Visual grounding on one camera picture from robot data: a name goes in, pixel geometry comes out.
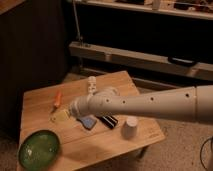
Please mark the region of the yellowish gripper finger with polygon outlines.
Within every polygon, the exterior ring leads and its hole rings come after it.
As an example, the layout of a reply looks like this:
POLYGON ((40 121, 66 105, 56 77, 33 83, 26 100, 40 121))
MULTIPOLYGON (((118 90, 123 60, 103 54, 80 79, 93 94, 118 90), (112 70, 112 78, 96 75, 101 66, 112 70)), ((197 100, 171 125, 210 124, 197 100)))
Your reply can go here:
POLYGON ((70 118, 69 111, 66 109, 63 109, 63 110, 56 111, 55 113, 53 113, 50 117, 50 121, 57 124, 60 122, 67 121, 69 118, 70 118))

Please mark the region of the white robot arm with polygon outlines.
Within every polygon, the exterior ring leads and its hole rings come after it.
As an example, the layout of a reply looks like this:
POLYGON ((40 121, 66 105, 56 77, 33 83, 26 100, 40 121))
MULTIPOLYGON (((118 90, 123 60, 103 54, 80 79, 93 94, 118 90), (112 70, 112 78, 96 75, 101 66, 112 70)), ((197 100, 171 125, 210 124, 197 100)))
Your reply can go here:
POLYGON ((129 115, 213 124, 213 85, 185 87, 136 96, 119 95, 114 87, 83 95, 68 109, 54 113, 53 122, 89 115, 129 115))

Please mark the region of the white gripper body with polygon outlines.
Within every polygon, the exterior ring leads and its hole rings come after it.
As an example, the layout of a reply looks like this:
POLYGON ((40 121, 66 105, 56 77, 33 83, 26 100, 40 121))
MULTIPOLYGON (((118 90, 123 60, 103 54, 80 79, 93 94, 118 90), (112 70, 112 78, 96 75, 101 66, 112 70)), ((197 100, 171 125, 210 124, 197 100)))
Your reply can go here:
POLYGON ((88 107, 88 97, 81 96, 75 98, 69 105, 69 113, 75 118, 85 117, 90 114, 88 107))

